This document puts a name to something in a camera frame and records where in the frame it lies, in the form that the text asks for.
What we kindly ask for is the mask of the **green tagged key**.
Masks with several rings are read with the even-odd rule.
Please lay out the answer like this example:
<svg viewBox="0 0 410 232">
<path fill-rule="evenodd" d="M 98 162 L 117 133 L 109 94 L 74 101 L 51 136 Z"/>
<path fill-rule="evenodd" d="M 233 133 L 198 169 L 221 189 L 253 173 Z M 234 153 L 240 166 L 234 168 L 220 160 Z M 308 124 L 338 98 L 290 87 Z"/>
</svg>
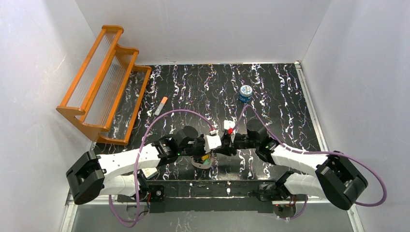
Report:
<svg viewBox="0 0 410 232">
<path fill-rule="evenodd" d="M 209 166 L 209 165 L 210 165 L 210 160 L 209 160 L 209 159 L 206 159 L 206 160 L 203 162 L 203 165 L 204 165 L 204 166 Z"/>
</svg>

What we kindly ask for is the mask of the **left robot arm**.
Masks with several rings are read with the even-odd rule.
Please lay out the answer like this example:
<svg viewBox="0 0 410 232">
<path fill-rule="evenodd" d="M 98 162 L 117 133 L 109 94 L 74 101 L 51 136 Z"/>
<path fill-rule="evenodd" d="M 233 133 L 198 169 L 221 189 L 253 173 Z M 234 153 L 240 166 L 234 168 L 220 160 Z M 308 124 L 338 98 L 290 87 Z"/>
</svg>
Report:
<svg viewBox="0 0 410 232">
<path fill-rule="evenodd" d="M 215 130 L 211 135 L 198 135 L 195 128 L 185 126 L 176 134 L 166 135 L 141 149 L 111 155 L 85 152 L 68 169 L 66 177 L 77 205 L 93 201 L 100 195 L 137 196 L 135 187 L 139 182 L 131 172 L 173 163 L 180 156 L 201 158 L 220 145 Z"/>
</svg>

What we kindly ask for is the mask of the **orange capped white highlighter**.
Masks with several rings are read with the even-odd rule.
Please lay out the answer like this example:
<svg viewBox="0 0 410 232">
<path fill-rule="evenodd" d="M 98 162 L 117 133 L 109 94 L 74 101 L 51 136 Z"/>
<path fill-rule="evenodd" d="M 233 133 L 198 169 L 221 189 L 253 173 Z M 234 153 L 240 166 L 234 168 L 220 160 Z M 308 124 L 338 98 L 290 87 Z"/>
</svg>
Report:
<svg viewBox="0 0 410 232">
<path fill-rule="evenodd" d="M 155 115 L 155 116 L 159 116 L 159 115 L 160 115 L 160 113 L 161 113 L 161 111 L 162 111 L 164 105 L 166 104 L 167 100 L 168 100 L 167 97 L 163 97 L 163 98 L 162 98 L 162 100 L 161 100 L 161 102 L 159 103 L 159 105 L 158 105 L 156 111 L 154 112 L 154 115 Z"/>
</svg>

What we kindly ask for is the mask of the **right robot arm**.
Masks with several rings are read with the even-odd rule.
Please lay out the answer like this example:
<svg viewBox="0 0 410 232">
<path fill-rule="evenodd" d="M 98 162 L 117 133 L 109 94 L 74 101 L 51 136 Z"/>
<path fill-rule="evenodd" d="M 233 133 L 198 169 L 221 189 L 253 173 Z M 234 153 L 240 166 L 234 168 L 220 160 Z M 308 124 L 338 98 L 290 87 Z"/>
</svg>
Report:
<svg viewBox="0 0 410 232">
<path fill-rule="evenodd" d="M 222 153 L 234 155 L 240 149 L 254 149 L 259 159 L 272 165 L 289 167 L 263 194 L 286 198 L 311 195 L 326 198 L 334 206 L 349 210 L 368 186 L 368 181 L 346 157 L 340 154 L 309 154 L 271 137 L 265 126 L 253 119 L 247 134 L 236 133 L 235 122 L 223 123 Z"/>
</svg>

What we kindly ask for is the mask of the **white metal keyring plate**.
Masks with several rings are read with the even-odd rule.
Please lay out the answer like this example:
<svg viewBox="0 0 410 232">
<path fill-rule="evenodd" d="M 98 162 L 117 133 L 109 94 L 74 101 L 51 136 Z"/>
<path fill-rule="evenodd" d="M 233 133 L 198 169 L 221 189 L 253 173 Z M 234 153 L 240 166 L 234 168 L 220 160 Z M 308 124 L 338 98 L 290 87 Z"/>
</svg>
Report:
<svg viewBox="0 0 410 232">
<path fill-rule="evenodd" d="M 204 166 L 203 162 L 204 161 L 201 160 L 201 157 L 199 157 L 199 158 L 192 157 L 191 158 L 192 165 L 194 167 L 198 168 L 198 169 L 204 169 L 205 170 L 205 169 L 209 169 L 211 167 L 211 164 L 209 166 Z"/>
</svg>

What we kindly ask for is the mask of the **blue round tin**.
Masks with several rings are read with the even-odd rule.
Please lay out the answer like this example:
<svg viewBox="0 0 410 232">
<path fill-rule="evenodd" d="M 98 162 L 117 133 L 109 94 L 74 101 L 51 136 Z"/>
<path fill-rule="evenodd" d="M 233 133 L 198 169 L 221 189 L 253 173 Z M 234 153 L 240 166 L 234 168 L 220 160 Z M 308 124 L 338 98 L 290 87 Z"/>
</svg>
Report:
<svg viewBox="0 0 410 232">
<path fill-rule="evenodd" d="M 250 101 L 251 97 L 253 94 L 253 89 L 251 86 L 249 85 L 243 85 L 240 87 L 239 89 L 239 97 L 238 99 L 243 102 L 243 103 L 247 103 Z"/>
</svg>

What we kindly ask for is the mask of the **orange wooden tiered rack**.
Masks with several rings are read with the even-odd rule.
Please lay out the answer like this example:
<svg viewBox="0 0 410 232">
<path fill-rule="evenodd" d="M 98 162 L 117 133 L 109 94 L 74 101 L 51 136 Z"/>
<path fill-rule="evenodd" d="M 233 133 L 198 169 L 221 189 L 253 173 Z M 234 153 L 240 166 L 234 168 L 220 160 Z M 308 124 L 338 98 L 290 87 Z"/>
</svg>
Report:
<svg viewBox="0 0 410 232">
<path fill-rule="evenodd" d="M 124 32 L 103 25 L 56 110 L 93 142 L 127 145 L 152 72 L 139 50 L 119 45 Z"/>
</svg>

